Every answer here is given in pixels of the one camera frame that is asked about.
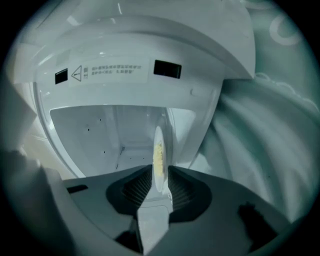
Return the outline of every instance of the white plastic surface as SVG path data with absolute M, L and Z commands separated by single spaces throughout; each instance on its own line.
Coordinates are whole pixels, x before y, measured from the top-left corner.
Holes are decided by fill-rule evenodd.
M 57 132 L 52 144 L 85 176 L 152 164 L 158 120 L 170 127 L 166 110 L 160 107 L 66 107 L 52 110 L 50 116 Z

